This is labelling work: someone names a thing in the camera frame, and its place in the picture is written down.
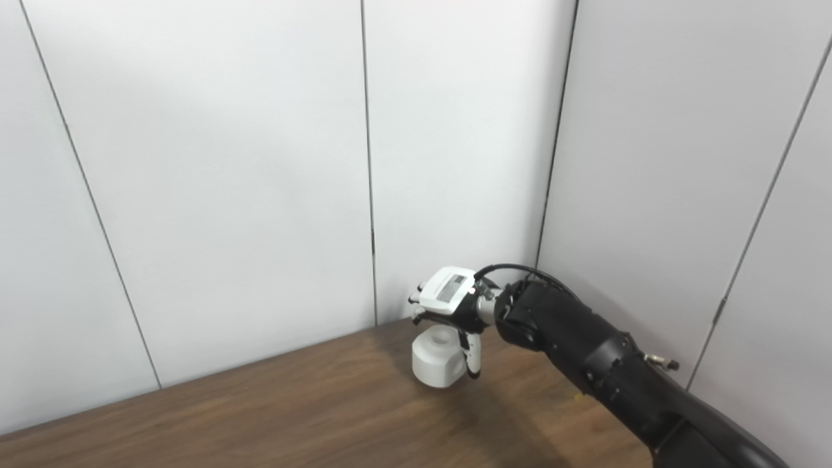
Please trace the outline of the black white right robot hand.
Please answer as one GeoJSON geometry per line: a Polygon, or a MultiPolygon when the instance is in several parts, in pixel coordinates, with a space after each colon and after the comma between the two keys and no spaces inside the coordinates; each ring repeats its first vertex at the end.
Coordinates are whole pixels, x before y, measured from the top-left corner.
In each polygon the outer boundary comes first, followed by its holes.
{"type": "Polygon", "coordinates": [[[496,299],[502,289],[490,279],[475,278],[475,271],[445,266],[419,284],[408,297],[414,325],[434,322],[449,326],[460,339],[466,373],[478,379],[482,370],[482,338],[495,324],[496,299]]]}

